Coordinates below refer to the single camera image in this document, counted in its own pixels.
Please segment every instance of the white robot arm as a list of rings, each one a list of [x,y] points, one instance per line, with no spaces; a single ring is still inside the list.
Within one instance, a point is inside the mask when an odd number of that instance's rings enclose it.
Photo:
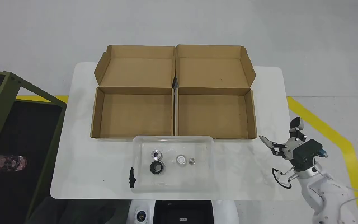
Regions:
[[[290,189],[290,182],[298,179],[301,185],[302,196],[314,209],[313,224],[357,224],[353,214],[343,206],[355,200],[349,192],[350,189],[336,182],[330,174],[326,173],[316,161],[318,157],[328,157],[320,143],[311,139],[307,142],[301,118],[295,118],[290,125],[290,138],[284,144],[269,141],[260,136],[263,143],[270,148],[275,156],[289,160],[293,165],[294,175],[288,178],[287,183],[280,181],[280,177],[287,175],[272,168],[272,174],[282,187]]]

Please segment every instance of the clear plastic container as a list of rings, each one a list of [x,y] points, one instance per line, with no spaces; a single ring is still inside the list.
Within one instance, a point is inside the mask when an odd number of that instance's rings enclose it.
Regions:
[[[210,192],[213,190],[214,163],[210,136],[136,136],[133,139],[134,193],[152,192]],[[153,174],[152,152],[159,150],[164,170]],[[185,164],[177,156],[186,157]]]

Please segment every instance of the brown cardboard tray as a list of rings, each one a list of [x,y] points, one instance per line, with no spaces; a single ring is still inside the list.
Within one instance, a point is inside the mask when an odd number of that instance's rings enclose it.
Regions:
[[[178,45],[176,135],[257,138],[255,72],[242,46]]]
[[[91,137],[172,136],[174,72],[175,47],[108,46],[95,70]]]

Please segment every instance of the cardboard box lid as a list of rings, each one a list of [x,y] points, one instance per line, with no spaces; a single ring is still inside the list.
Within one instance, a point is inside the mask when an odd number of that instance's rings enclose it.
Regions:
[[[171,88],[174,46],[109,45],[96,69],[100,86]]]
[[[255,79],[243,46],[178,45],[179,87],[250,88]]]

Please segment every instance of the yellow floor stripe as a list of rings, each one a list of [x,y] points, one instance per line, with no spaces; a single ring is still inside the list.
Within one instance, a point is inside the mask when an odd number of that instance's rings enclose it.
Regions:
[[[67,103],[68,96],[56,96],[57,99]],[[41,96],[16,96],[17,100],[30,100],[30,101],[38,101],[38,102],[49,102],[47,99],[42,98]]]
[[[290,110],[341,149],[352,187],[358,189],[358,160],[353,144],[292,97],[287,97],[287,102]]]

